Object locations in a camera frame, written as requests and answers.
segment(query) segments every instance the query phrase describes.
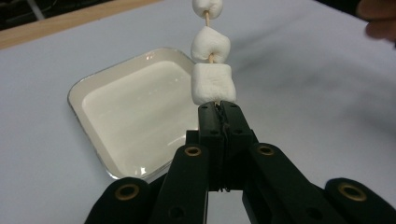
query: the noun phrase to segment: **metal ring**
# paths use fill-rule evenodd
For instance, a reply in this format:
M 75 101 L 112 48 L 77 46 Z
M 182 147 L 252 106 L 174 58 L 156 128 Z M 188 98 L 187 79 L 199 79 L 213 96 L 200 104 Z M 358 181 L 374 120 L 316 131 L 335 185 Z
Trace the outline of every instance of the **metal ring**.
M 264 156 L 273 156 L 275 154 L 274 150 L 270 147 L 259 146 L 257 151 Z
M 348 199 L 355 202 L 364 202 L 367 200 L 367 195 L 363 190 L 345 182 L 338 185 L 338 191 Z
M 122 191 L 124 189 L 133 189 L 133 191 L 131 193 L 122 193 Z M 131 200 L 132 198 L 136 197 L 137 194 L 139 194 L 139 187 L 136 184 L 125 184 L 120 186 L 116 192 L 115 192 L 115 196 L 118 200 L 120 201 L 128 201 Z
M 184 152 L 188 155 L 188 156 L 199 156 L 201 155 L 201 149 L 198 147 L 188 147 L 184 150 Z

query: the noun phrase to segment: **white table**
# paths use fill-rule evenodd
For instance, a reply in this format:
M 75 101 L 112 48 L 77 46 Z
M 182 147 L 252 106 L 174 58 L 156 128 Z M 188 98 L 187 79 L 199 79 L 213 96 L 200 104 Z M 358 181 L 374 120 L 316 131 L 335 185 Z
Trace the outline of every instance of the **white table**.
M 311 0 L 224 1 L 237 103 L 314 184 L 347 177 L 396 206 L 396 50 Z M 0 51 L 0 223 L 82 223 L 113 181 L 66 97 L 81 78 L 156 49 L 190 54 L 191 1 L 141 7 Z M 208 223 L 249 223 L 240 193 Z

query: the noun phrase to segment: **human hand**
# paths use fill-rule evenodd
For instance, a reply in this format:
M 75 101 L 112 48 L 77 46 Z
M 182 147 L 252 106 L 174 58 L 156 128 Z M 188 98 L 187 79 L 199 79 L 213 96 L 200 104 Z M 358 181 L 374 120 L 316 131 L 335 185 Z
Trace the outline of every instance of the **human hand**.
M 369 21 L 366 26 L 368 36 L 396 41 L 396 0 L 361 0 L 357 14 Z

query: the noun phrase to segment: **plate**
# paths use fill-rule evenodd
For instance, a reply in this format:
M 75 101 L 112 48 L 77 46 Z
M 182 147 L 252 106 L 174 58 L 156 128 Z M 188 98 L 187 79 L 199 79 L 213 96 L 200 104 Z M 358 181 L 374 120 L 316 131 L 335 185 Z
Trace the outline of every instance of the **plate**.
M 158 174 L 197 129 L 193 65 L 177 49 L 155 49 L 72 87 L 68 102 L 111 176 Z

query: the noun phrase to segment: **marshmallow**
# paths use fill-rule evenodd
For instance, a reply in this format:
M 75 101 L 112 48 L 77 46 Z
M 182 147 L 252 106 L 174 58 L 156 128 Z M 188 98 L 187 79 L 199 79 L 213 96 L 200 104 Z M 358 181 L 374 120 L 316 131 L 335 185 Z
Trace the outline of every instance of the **marshmallow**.
M 235 102 L 231 67 L 224 63 L 198 63 L 191 77 L 191 96 L 196 105 L 207 102 Z
M 192 0 L 194 12 L 205 18 L 205 12 L 209 12 L 209 19 L 217 18 L 222 11 L 222 0 Z
M 191 57 L 197 63 L 208 63 L 209 55 L 213 54 L 214 63 L 224 63 L 230 53 L 230 39 L 205 26 L 192 40 Z

